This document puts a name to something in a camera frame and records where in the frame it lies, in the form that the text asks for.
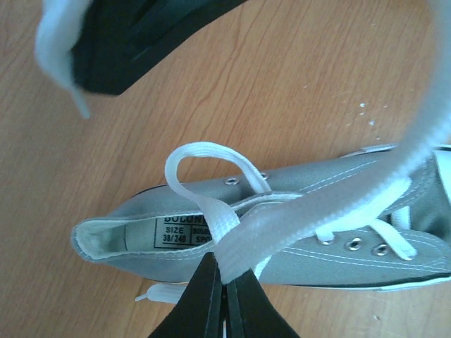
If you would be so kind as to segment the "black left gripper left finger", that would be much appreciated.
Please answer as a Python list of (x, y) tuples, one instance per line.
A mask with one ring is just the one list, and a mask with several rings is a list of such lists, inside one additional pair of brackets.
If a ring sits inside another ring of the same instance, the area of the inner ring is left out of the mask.
[(149, 337), (222, 337), (222, 293), (216, 259), (207, 253), (179, 302)]

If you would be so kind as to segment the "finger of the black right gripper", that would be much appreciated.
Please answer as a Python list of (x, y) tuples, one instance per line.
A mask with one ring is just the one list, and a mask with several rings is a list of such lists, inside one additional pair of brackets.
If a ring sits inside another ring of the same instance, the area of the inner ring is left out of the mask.
[(72, 49), (75, 83), (118, 96), (242, 0), (93, 1)]

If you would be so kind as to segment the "grey sneaker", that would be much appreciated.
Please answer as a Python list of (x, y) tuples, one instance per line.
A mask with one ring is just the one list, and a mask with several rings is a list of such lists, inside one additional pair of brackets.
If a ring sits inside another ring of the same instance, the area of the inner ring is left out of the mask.
[(270, 255), (254, 267), (267, 284), (397, 291), (450, 280), (450, 147), (434, 149), (379, 200), (344, 220), (310, 225), (309, 213), (337, 203), (330, 193), (386, 158), (391, 145), (335, 160), (260, 173), (238, 152), (211, 142), (176, 149), (165, 185), (135, 195), (72, 233), (84, 259), (151, 280), (148, 299), (188, 282), (201, 259)]

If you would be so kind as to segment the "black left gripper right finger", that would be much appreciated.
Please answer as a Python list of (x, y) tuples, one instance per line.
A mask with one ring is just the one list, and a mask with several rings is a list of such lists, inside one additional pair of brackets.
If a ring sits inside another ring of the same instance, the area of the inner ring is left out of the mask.
[(249, 270), (226, 287), (226, 336), (265, 338), (297, 337), (272, 306), (254, 273)]

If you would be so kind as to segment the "white shoelace of sneaker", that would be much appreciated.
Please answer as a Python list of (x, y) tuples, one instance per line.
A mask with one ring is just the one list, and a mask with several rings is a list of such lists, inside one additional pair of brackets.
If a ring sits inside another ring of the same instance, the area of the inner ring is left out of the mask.
[[(119, 95), (238, 1), (45, 1), (40, 68), (89, 117), (85, 92)], [(428, 94), (398, 144), (259, 171), (220, 144), (167, 158), (166, 183), (82, 221), (72, 243), (87, 261), (156, 281), (174, 302), (213, 253), (225, 282), (252, 269), (268, 284), (400, 290), (450, 279), (450, 2), (435, 1), (440, 57)]]

